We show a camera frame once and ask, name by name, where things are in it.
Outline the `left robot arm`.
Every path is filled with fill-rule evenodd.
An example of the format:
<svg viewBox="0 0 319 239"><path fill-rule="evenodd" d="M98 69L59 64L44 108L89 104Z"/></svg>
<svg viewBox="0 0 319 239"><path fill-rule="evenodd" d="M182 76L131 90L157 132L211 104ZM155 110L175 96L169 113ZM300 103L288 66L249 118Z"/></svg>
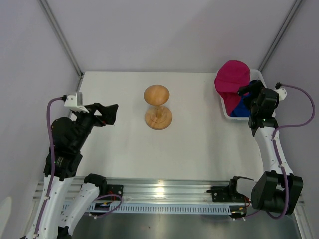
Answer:
<svg viewBox="0 0 319 239"><path fill-rule="evenodd" d="M56 119L48 125L50 150L44 168L44 185L40 204L26 239L70 239L78 222L91 203L108 196L107 179L89 174L75 199L64 211L69 187L83 158L81 149L94 127L114 125L118 104L86 105L73 111L76 120Z"/></svg>

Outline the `blue cap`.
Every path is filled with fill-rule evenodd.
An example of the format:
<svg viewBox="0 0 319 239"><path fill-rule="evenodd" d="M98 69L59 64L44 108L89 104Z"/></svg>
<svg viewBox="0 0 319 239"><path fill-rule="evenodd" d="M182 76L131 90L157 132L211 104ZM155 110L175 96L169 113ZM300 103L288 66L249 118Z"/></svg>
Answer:
<svg viewBox="0 0 319 239"><path fill-rule="evenodd" d="M227 113L231 117L248 117L250 115L249 101L255 91L255 85L258 80L250 81L248 85L246 81L237 81L232 84L227 98L224 99Z"/></svg>

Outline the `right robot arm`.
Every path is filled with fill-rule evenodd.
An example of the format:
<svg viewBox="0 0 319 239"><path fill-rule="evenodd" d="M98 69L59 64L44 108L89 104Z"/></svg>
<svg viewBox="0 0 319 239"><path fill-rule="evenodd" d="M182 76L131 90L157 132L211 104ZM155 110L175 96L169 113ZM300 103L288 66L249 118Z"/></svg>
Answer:
<svg viewBox="0 0 319 239"><path fill-rule="evenodd" d="M254 80L240 87L238 95L249 109L248 126L261 153L264 173L258 181L234 176L227 186L213 186L207 192L214 203L243 203L265 211L273 218L290 215L303 188L301 177L294 175L285 159L279 139L279 126L274 110L284 88L277 84L274 90L262 81Z"/></svg>

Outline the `pink cap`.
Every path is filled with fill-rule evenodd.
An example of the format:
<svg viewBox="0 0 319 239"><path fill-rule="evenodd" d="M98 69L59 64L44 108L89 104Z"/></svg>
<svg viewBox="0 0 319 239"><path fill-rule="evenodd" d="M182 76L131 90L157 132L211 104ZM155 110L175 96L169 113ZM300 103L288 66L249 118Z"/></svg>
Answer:
<svg viewBox="0 0 319 239"><path fill-rule="evenodd" d="M219 93L236 93L250 82L250 68L239 60L227 61L217 72L215 88Z"/></svg>
<svg viewBox="0 0 319 239"><path fill-rule="evenodd" d="M233 110L239 105L241 96L237 92L221 92L221 97L224 100L227 114L231 116Z"/></svg>

